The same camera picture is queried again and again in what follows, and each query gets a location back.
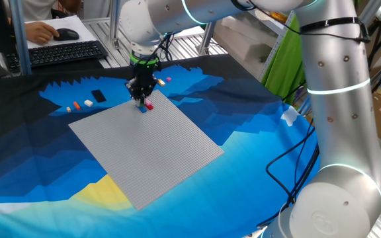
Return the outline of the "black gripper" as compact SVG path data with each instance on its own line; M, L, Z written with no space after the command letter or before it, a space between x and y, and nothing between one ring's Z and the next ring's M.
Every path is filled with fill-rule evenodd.
M132 67L133 78L127 81L125 86L136 106L140 105L140 99L141 104L146 105L147 97L151 95L157 85L157 79L153 74L155 69L157 69L156 64L136 64Z

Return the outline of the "person's bare hand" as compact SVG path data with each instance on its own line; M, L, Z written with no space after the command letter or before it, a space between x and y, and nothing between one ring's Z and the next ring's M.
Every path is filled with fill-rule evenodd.
M34 43L46 44L53 37L60 36L59 32L54 27L44 22L25 23L24 26L26 39Z

